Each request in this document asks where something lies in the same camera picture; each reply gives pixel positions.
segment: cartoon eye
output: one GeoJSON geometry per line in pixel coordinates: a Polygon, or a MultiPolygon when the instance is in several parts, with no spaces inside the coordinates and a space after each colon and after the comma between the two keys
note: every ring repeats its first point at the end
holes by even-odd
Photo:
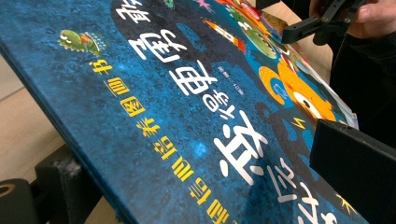
{"type": "Polygon", "coordinates": [[[306,99],[303,95],[301,95],[297,91],[295,91],[293,94],[294,94],[294,97],[297,99],[297,101],[300,104],[304,105],[315,117],[317,117],[317,119],[322,118],[322,116],[320,115],[318,110],[314,107],[314,105],[308,99],[306,99]]]}
{"type": "Polygon", "coordinates": [[[66,40],[66,39],[67,39],[67,36],[61,35],[61,39],[62,39],[62,40],[66,40]]]}

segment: blue book cover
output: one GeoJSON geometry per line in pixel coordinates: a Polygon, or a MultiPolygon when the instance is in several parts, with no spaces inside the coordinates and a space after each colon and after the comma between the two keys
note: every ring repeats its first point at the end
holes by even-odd
{"type": "Polygon", "coordinates": [[[1,52],[129,223],[365,223],[309,167],[355,116],[244,0],[3,1],[1,52]]]}

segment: orange cartoon creature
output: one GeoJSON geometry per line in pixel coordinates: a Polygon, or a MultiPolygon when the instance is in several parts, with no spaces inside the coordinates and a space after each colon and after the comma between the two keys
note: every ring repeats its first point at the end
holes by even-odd
{"type": "Polygon", "coordinates": [[[288,67],[285,59],[280,58],[277,65],[278,73],[266,66],[259,70],[260,79],[265,89],[281,105],[285,104],[289,97],[292,102],[306,114],[307,118],[315,125],[317,119],[328,119],[335,121],[335,115],[332,112],[332,104],[323,100],[308,84],[301,80],[297,74],[288,67]],[[283,93],[273,86],[273,81],[279,80],[283,83],[283,93]]]}

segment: colorful illustration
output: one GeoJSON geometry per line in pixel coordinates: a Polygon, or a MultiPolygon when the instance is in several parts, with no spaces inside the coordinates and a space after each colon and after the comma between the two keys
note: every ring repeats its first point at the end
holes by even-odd
{"type": "Polygon", "coordinates": [[[304,58],[296,55],[295,49],[290,50],[292,46],[284,46],[280,43],[282,26],[287,24],[268,14],[258,20],[256,11],[243,1],[221,0],[220,2],[225,5],[230,4],[227,5],[230,15],[239,24],[255,49],[277,62],[277,67],[269,68],[265,66],[265,60],[262,62],[258,60],[261,56],[256,54],[256,62],[264,66],[251,65],[253,69],[259,67],[258,76],[271,96],[285,107],[290,107],[290,102],[292,102],[314,125],[317,119],[336,120],[332,104],[323,98],[321,92],[316,92],[313,89],[315,87],[310,87],[305,80],[302,80],[303,71],[309,73],[309,68],[304,68],[304,63],[300,62],[304,58]],[[261,21],[273,25],[267,28],[261,21]]]}
{"type": "Polygon", "coordinates": [[[106,44],[98,35],[88,32],[77,34],[71,30],[62,30],[59,38],[60,45],[65,49],[90,52],[96,56],[100,56],[106,48],[106,44]]]}

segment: person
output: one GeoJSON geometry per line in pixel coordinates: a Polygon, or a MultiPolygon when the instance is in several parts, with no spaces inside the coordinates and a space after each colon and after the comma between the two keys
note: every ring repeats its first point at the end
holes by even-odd
{"type": "MultiPolygon", "coordinates": [[[[311,0],[309,16],[323,10],[311,0]]],[[[332,65],[330,86],[358,116],[359,130],[396,147],[396,0],[359,7],[332,65]]]]}

